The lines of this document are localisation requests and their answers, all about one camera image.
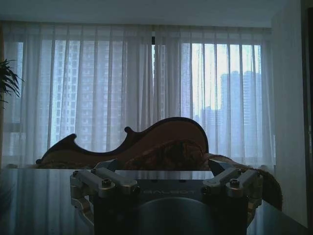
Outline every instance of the white wall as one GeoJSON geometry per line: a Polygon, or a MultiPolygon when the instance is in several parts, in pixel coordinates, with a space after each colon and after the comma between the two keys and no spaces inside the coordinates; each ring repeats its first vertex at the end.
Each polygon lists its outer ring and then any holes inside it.
{"type": "Polygon", "coordinates": [[[0,20],[270,27],[286,0],[3,0],[0,20]]]}
{"type": "Polygon", "coordinates": [[[276,177],[283,212],[307,225],[301,2],[289,0],[272,19],[276,177]]]}

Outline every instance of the fabric drape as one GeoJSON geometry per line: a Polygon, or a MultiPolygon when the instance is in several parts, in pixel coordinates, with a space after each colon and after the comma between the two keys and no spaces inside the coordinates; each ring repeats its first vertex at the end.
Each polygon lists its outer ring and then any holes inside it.
{"type": "Polygon", "coordinates": [[[210,153],[273,168],[268,29],[6,22],[4,40],[24,82],[5,108],[3,165],[34,164],[71,133],[113,150],[126,126],[182,116],[210,153]]]}
{"type": "MultiPolygon", "coordinates": [[[[0,61],[4,60],[4,39],[2,23],[0,22],[0,61]]],[[[0,102],[0,168],[2,163],[2,140],[3,140],[3,102],[0,102]]]]}
{"type": "Polygon", "coordinates": [[[151,123],[149,26],[7,23],[5,55],[23,78],[5,107],[3,163],[34,164],[76,133],[82,148],[106,152],[124,128],[151,123]]]}
{"type": "Polygon", "coordinates": [[[155,28],[156,120],[183,116],[205,130],[209,151],[273,169],[268,29],[155,28]]]}

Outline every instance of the metal clamp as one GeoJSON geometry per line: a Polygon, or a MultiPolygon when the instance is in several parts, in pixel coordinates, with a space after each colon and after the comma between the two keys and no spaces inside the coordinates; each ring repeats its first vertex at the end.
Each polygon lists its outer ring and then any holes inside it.
{"type": "Polygon", "coordinates": [[[262,204],[262,175],[250,169],[241,174],[240,169],[230,167],[213,179],[204,180],[202,193],[206,196],[218,195],[223,188],[228,197],[248,197],[247,225],[249,225],[254,219],[256,209],[262,204]]]}
{"type": "Polygon", "coordinates": [[[70,176],[71,204],[78,210],[81,218],[93,229],[94,216],[90,202],[85,196],[110,198],[115,193],[137,195],[140,187],[137,181],[120,176],[106,168],[74,171],[70,176]]]}

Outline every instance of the table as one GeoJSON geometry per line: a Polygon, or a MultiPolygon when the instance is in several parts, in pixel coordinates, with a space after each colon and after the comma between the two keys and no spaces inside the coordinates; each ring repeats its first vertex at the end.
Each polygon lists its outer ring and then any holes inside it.
{"type": "MultiPolygon", "coordinates": [[[[0,234],[92,234],[70,203],[73,170],[6,169],[2,183],[11,189],[9,210],[0,221],[0,234]]],[[[133,179],[209,179],[210,171],[116,171],[133,179]]],[[[305,227],[263,201],[248,235],[308,235],[305,227]]]]}

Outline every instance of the screw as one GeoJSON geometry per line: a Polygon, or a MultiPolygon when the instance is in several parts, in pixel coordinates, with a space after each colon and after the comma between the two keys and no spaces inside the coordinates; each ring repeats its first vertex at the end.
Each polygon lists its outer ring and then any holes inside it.
{"type": "Polygon", "coordinates": [[[110,187],[111,186],[111,183],[112,183],[112,180],[106,178],[102,181],[102,186],[104,187],[110,187]]]}
{"type": "Polygon", "coordinates": [[[138,195],[140,193],[140,187],[138,185],[133,187],[132,194],[138,195]]]}
{"type": "Polygon", "coordinates": [[[209,193],[210,193],[210,188],[207,187],[207,186],[203,186],[203,187],[201,188],[201,193],[202,193],[203,195],[209,194],[209,193]]]}
{"type": "Polygon", "coordinates": [[[233,188],[239,187],[239,184],[240,184],[239,180],[237,180],[237,179],[230,179],[229,183],[230,183],[230,186],[233,188]]]}

